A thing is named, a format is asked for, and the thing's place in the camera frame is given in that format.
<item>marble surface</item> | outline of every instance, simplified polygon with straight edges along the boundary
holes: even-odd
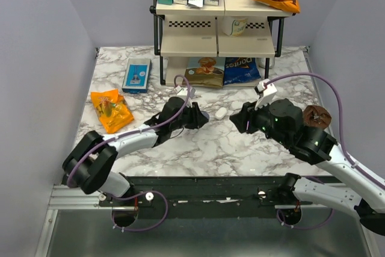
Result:
[[[127,58],[151,58],[153,69],[149,91],[145,94],[122,92],[122,82]],[[300,48],[283,48],[282,56],[276,59],[270,78],[291,72],[308,71]],[[317,104],[313,84],[308,77],[296,77],[276,83],[276,98],[289,98],[304,109]],[[117,88],[132,111],[135,120],[122,131],[133,129],[161,111],[170,96],[171,87],[159,83],[159,60],[152,47],[102,48],[96,63],[91,91],[107,91]],[[200,88],[196,87],[193,101],[211,119],[199,130],[185,129],[178,137],[164,144],[143,149],[118,159],[112,170],[128,176],[277,176],[287,172],[300,175],[325,175],[315,166],[296,160],[280,144],[267,140],[257,132],[240,134],[229,116],[237,112],[244,102],[256,100],[252,88]],[[215,112],[228,109],[223,120],[215,120]],[[88,94],[78,129],[76,142],[91,130],[106,134],[93,109]]]

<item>white cup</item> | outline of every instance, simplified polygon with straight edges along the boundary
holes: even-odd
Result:
[[[246,29],[247,17],[224,16],[222,19],[222,31],[228,36],[240,36]]]

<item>brown round object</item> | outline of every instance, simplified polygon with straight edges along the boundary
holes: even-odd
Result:
[[[308,105],[303,111],[303,119],[306,125],[325,129],[331,123],[329,112],[319,105]]]

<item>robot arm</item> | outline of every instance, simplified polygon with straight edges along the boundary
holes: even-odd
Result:
[[[360,219],[368,229],[384,234],[385,191],[360,171],[377,181],[385,180],[353,158],[352,166],[342,152],[340,144],[322,129],[304,125],[303,112],[288,99],[270,103],[277,90],[273,84],[266,88],[261,82],[256,90],[258,101],[245,103],[239,113],[230,116],[240,133],[262,131],[266,138],[282,144],[296,158],[323,169],[353,190],[331,188],[298,175],[288,174],[285,190],[292,198],[322,204]]]
[[[96,131],[88,132],[63,162],[63,170],[70,174],[88,151],[106,140],[115,138],[99,147],[95,151],[96,157],[87,157],[73,175],[73,180],[85,194],[101,191],[116,197],[124,196],[131,185],[123,175],[111,172],[112,165],[117,158],[136,150],[159,146],[170,139],[173,131],[182,128],[199,129],[209,121],[208,114],[200,111],[198,104],[188,99],[188,105],[174,120],[156,129],[149,129],[174,116],[182,108],[185,98],[186,93],[183,89],[176,97],[168,100],[160,113],[135,129],[136,131],[139,129],[140,133],[123,132],[100,135]]]

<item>blue doritos bag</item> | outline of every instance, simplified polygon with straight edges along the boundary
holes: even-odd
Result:
[[[239,84],[260,78],[257,61],[251,57],[226,57],[223,84]]]

